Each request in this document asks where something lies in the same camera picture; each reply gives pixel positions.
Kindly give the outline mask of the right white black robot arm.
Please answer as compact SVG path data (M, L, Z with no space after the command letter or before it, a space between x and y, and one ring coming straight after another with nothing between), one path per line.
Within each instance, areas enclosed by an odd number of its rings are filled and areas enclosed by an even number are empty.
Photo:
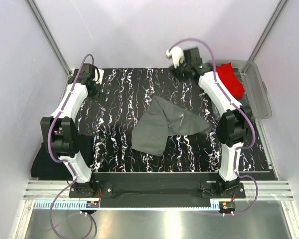
M183 50L175 46L166 51L166 57L172 60L170 70L173 75L180 81L194 80L220 114L216 136L221 143L221 166L216 182L207 193L231 197L239 189L239 157L245 148L245 138L249 133L255 133L251 123L252 110L249 106L243 106L227 90L216 72L215 64L203 63L198 48Z

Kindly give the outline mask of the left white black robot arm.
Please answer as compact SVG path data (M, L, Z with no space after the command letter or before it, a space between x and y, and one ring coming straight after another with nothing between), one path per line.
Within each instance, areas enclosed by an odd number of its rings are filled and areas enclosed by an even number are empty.
M90 166L93 137L79 133L75 118L86 99L104 100L104 70L85 63L68 80L65 95L57 109L40 122L43 142L54 162L62 163L72 176L71 197L94 197L98 185Z

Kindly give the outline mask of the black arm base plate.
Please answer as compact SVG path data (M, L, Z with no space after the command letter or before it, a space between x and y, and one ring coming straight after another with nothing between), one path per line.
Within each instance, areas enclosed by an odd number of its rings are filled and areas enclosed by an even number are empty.
M93 173L101 189L101 208L163 209L202 208L211 199L231 200L246 197L243 185L233 193L215 192L217 173Z

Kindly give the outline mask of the grey t shirt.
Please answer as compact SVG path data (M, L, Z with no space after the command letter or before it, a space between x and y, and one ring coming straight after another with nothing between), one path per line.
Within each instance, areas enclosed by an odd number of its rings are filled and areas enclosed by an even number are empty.
M132 130L132 149L162 156L168 137L206 134L211 128L212 125L198 115L153 96L149 108Z

